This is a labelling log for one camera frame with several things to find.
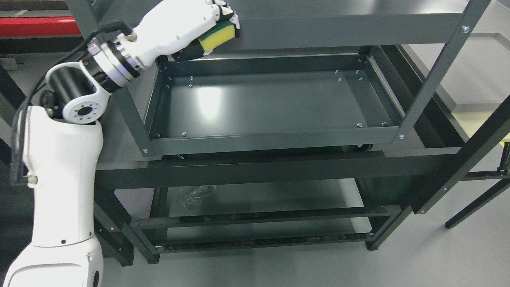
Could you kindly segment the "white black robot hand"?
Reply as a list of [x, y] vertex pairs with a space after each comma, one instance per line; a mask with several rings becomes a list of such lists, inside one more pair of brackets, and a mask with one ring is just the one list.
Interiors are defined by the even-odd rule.
[[221, 21], [231, 21], [240, 29], [237, 13], [225, 1], [162, 0], [133, 28], [135, 40], [120, 34], [115, 43], [142, 68], [162, 55], [176, 62], [199, 59], [204, 57], [199, 36]]

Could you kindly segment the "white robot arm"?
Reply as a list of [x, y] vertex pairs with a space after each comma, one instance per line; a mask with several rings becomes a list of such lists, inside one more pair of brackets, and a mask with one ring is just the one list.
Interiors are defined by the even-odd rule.
[[82, 59], [62, 61], [44, 75], [46, 100], [18, 112], [12, 183], [33, 189], [33, 231], [4, 287], [100, 287], [104, 255], [94, 228], [99, 118], [111, 94], [144, 68], [126, 46], [135, 41], [131, 33], [89, 43]]

